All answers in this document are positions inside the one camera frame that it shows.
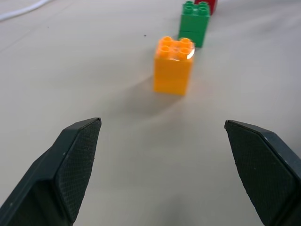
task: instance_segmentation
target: lego brick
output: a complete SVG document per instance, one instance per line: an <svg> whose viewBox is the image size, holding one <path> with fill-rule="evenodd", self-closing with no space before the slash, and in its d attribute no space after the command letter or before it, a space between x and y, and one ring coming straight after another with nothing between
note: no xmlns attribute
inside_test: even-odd
<svg viewBox="0 0 301 226"><path fill-rule="evenodd" d="M185 32L185 31L179 31L178 38L188 38L192 42L195 43L195 47L201 48L204 43L205 39L205 33L206 31L201 32Z"/></svg>
<svg viewBox="0 0 301 226"><path fill-rule="evenodd" d="M163 37L157 46L154 68L154 91L184 96L193 64L194 44Z"/></svg>
<svg viewBox="0 0 301 226"><path fill-rule="evenodd" d="M194 4L199 4L201 1L205 1L208 3L210 8L210 15L212 15L215 12L217 0L195 0Z"/></svg>
<svg viewBox="0 0 301 226"><path fill-rule="evenodd" d="M187 1L182 6L180 31L200 32L207 28L210 18L209 6L206 2L200 2L198 5Z"/></svg>

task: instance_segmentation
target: orange lego brick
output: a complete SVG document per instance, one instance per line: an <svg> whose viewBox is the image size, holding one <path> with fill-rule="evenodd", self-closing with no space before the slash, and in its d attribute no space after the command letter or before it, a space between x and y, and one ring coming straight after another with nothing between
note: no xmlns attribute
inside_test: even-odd
<svg viewBox="0 0 301 226"><path fill-rule="evenodd" d="M186 94L194 49L194 44L187 38L176 41L166 36L159 41L155 54L155 92Z"/></svg>

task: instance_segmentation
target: green lego brick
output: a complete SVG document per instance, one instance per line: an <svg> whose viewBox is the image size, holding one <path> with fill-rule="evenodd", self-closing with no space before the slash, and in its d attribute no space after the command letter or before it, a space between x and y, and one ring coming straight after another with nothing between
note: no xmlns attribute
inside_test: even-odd
<svg viewBox="0 0 301 226"><path fill-rule="evenodd" d="M182 6L180 31L201 32L206 30L210 18L208 3L200 2L195 5L192 1L187 1Z"/></svg>
<svg viewBox="0 0 301 226"><path fill-rule="evenodd" d="M195 43L197 48L203 46L204 39L205 39L205 32L186 32L186 31L179 31L178 39L180 38L189 38L191 41Z"/></svg>

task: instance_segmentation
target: white table surface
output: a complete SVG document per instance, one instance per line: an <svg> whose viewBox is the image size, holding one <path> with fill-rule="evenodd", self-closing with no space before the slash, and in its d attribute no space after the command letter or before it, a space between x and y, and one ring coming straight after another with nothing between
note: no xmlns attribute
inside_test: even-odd
<svg viewBox="0 0 301 226"><path fill-rule="evenodd" d="M55 0L0 23L0 203L63 128L101 117L75 226L262 225L223 126L259 125L301 154L301 2L220 0L179 98L153 93L152 73L181 4Z"/></svg>

